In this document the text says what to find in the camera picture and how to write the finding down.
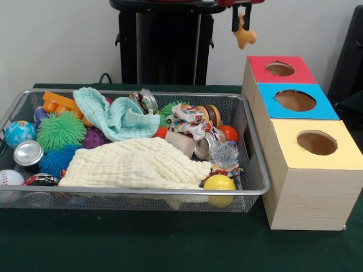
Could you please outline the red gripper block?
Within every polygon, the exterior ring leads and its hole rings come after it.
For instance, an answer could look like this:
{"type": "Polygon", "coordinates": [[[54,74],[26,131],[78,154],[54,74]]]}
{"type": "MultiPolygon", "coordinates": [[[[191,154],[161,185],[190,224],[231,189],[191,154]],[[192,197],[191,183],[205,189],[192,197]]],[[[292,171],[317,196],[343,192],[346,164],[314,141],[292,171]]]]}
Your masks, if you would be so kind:
{"type": "Polygon", "coordinates": [[[252,11],[252,5],[260,4],[265,2],[265,0],[218,0],[217,3],[220,6],[232,6],[232,26],[231,30],[233,32],[237,32],[239,30],[239,16],[238,16],[238,5],[246,5],[245,6],[245,14],[243,17],[244,20],[244,30],[250,30],[250,17],[252,11]]]}

